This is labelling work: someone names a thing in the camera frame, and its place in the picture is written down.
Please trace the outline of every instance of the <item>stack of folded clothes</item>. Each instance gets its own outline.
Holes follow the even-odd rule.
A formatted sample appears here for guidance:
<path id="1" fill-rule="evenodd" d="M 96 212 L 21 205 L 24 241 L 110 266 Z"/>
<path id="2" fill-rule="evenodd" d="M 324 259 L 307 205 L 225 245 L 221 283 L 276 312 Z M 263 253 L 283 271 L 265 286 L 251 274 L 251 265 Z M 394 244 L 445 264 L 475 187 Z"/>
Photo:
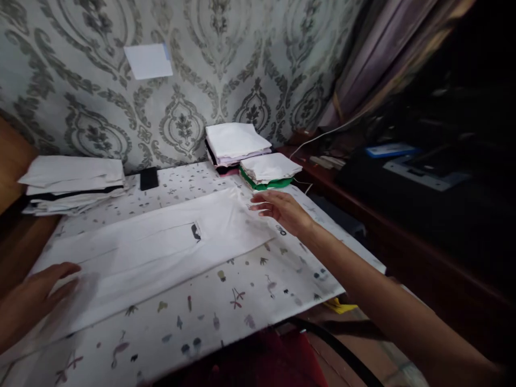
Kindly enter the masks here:
<path id="1" fill-rule="evenodd" d="M 238 173 L 241 160 L 270 153 L 272 146 L 253 124 L 227 123 L 206 127 L 206 151 L 219 176 Z"/>
<path id="2" fill-rule="evenodd" d="M 27 184 L 24 214 L 79 215 L 129 189 L 121 160 L 94 157 L 38 156 L 18 180 Z"/>
<path id="3" fill-rule="evenodd" d="M 294 175 L 302 170 L 301 166 L 287 159 L 282 153 L 242 160 L 239 168 L 245 182 L 257 191 L 285 187 L 292 182 Z"/>

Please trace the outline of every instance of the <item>patterned wallpaper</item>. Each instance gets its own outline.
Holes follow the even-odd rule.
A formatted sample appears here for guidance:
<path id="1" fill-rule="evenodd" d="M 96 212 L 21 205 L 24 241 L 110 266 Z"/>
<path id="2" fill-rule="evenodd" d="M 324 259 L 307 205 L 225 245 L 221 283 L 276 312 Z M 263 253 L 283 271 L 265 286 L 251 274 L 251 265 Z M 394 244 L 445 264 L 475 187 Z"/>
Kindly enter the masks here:
<path id="1" fill-rule="evenodd" d="M 316 124 L 361 0 L 0 0 L 0 114 L 43 154 L 126 171 L 204 159 L 204 127 L 274 145 Z M 174 75 L 136 81 L 124 46 L 164 42 Z"/>

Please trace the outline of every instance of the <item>yellow object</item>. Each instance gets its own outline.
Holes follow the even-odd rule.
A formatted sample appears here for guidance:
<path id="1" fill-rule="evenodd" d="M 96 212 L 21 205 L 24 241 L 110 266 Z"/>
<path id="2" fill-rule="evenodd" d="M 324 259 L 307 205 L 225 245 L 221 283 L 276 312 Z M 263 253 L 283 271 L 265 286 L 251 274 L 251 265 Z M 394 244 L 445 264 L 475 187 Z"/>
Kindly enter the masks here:
<path id="1" fill-rule="evenodd" d="M 357 308 L 358 305 L 341 305 L 338 298 L 330 299 L 324 303 L 327 307 L 329 307 L 331 310 L 338 314 L 343 314 L 344 312 L 349 312 L 350 310 L 353 310 L 354 308 Z"/>

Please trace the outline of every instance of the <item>printed tablecloth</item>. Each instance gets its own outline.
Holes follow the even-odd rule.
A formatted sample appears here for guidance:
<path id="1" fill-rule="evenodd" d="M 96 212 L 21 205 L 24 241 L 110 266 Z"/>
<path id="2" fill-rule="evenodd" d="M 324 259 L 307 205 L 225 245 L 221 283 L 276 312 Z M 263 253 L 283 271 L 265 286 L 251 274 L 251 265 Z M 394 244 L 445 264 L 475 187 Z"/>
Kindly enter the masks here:
<path id="1" fill-rule="evenodd" d="M 49 243 L 235 185 L 249 199 L 253 194 L 240 176 L 219 178 L 207 162 L 160 170 L 160 186 L 143 192 L 139 178 L 128 177 L 128 195 L 63 218 Z M 385 272 L 301 190 L 290 185 L 281 191 Z M 145 385 L 344 292 L 296 237 L 269 221 L 277 234 L 269 243 L 4 368 L 2 386 Z"/>

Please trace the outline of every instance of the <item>table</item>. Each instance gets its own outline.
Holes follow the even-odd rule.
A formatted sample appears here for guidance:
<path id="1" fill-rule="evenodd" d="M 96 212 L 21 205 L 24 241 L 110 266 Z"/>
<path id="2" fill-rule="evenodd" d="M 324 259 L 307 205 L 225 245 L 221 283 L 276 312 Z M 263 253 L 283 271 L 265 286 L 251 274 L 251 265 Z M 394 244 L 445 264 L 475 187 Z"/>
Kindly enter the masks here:
<path id="1" fill-rule="evenodd" d="M 240 176 L 219 178 L 208 162 L 158 173 L 157 188 L 142 192 L 139 175 L 131 176 L 127 195 L 83 216 L 64 218 L 48 243 L 229 187 L 252 196 Z M 385 272 L 297 187 L 281 190 Z M 269 243 L 14 363 L 3 370 L 8 374 L 2 386 L 142 385 L 344 292 L 296 237 L 269 221 L 276 232 Z"/>
<path id="2" fill-rule="evenodd" d="M 297 146 L 284 146 L 278 151 L 289 157 L 296 149 Z M 485 356 L 494 361 L 510 359 L 514 340 L 508 338 L 513 336 L 516 323 L 514 303 L 450 254 L 337 185 L 335 169 L 308 162 L 313 154 L 317 153 L 306 146 L 292 158 L 303 167 L 297 179 L 313 183 L 312 192 L 364 223 L 368 247 L 387 266 L 389 275 L 407 286 Z"/>

